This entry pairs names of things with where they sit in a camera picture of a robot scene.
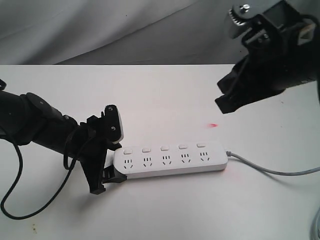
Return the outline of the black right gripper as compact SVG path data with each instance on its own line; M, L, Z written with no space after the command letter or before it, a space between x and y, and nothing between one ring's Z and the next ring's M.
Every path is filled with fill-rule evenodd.
M282 51L275 48L247 51L217 83L222 95L215 103L223 114L235 112L250 100L264 100L288 88L320 82L320 42Z

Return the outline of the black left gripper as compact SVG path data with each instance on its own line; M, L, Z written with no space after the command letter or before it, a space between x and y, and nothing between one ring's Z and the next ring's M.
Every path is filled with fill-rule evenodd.
M104 168L107 149L116 151L122 148L120 143L107 141L106 117L92 115L86 122L80 123L76 134L79 143L79 161L89 186L89 192L99 195L105 192L103 183L122 183L127 176L114 166Z

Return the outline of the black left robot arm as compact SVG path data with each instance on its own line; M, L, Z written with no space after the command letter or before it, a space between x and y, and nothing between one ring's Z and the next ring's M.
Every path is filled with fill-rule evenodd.
M34 93L16 95L5 91L0 82L0 137L13 138L18 146L34 142L63 155L63 166L68 159L80 162L89 191L99 195L104 184L121 183L127 177L114 165L105 167L107 151L121 148L123 127L119 110L110 104L101 116L92 115L86 122L63 115Z

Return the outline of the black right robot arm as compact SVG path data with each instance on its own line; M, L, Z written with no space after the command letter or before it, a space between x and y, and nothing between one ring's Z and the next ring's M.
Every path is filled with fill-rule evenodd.
M320 22L287 0L239 0L228 11L228 35L247 55L218 81L223 114L320 80Z

